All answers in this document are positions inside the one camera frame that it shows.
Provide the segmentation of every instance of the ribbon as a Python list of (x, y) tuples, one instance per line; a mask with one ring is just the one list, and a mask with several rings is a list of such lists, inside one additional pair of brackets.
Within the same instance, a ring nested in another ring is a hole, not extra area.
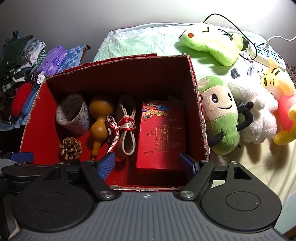
[(105, 124), (108, 128), (108, 140), (111, 143), (108, 152), (114, 151), (119, 144), (120, 132), (131, 131), (134, 133), (136, 129), (135, 120), (130, 115), (124, 115), (118, 124), (112, 116), (107, 115)]

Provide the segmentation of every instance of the white cord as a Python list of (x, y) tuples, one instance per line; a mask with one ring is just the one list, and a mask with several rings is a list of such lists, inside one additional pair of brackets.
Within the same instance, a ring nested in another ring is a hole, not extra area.
[(296, 39), (296, 36), (295, 36), (294, 38), (292, 38), (292, 39), (285, 39), (285, 38), (282, 37), (282, 36), (272, 36), (272, 37), (270, 37), (270, 38), (266, 41), (266, 45), (265, 45), (265, 48), (266, 48), (266, 49), (268, 49), (268, 47), (269, 47), (269, 42), (270, 42), (270, 40), (273, 39), (273, 38), (282, 38), (282, 39), (284, 39), (284, 40), (286, 40), (286, 41), (293, 41), (293, 40)]

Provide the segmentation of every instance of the red cardboard box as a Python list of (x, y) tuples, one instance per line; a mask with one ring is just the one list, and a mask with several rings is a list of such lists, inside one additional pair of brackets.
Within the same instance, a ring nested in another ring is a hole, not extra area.
[(180, 171), (185, 134), (183, 101), (169, 96), (167, 101), (143, 102), (136, 165), (139, 171)]
[[(120, 95), (131, 95), (137, 103), (136, 141), (138, 141), (143, 100), (166, 100), (169, 95), (184, 101), (186, 113), (186, 152), (196, 160), (208, 159), (205, 121), (201, 101), (196, 91), (196, 80), (190, 57), (129, 56), (94, 62), (50, 76), (42, 83), (28, 124), (24, 131), (20, 151), (34, 153), (35, 164), (54, 164), (63, 159), (59, 144), (73, 134), (55, 120), (58, 104), (70, 94), (79, 93), (86, 101), (98, 94), (106, 94), (116, 103)], [(89, 132), (76, 137), (81, 141), (81, 161), (90, 159), (92, 139)], [(106, 154), (108, 143), (99, 150), (96, 160)], [(174, 190), (188, 182), (179, 173), (141, 174), (136, 162), (117, 162), (106, 179), (114, 189)]]

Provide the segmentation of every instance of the green and beige plush toy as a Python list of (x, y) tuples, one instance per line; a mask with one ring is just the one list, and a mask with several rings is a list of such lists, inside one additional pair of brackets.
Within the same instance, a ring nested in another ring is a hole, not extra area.
[(244, 46), (240, 34), (231, 38), (223, 35), (218, 28), (209, 23), (197, 23), (189, 26), (179, 35), (179, 41), (191, 49), (209, 52), (222, 65), (231, 66)]
[[(207, 141), (217, 154), (230, 153), (239, 143), (239, 132), (253, 121), (252, 102), (237, 108), (228, 86), (215, 76), (207, 76), (197, 82), (207, 126)], [(238, 122), (238, 113), (245, 120)]]

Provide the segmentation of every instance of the purple package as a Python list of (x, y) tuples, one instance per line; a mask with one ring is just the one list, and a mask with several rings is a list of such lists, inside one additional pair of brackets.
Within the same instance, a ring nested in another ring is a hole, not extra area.
[(66, 56), (67, 51), (63, 46), (58, 46), (50, 50), (42, 63), (38, 66), (35, 75), (40, 74), (42, 71), (44, 71), (47, 76), (55, 74)]

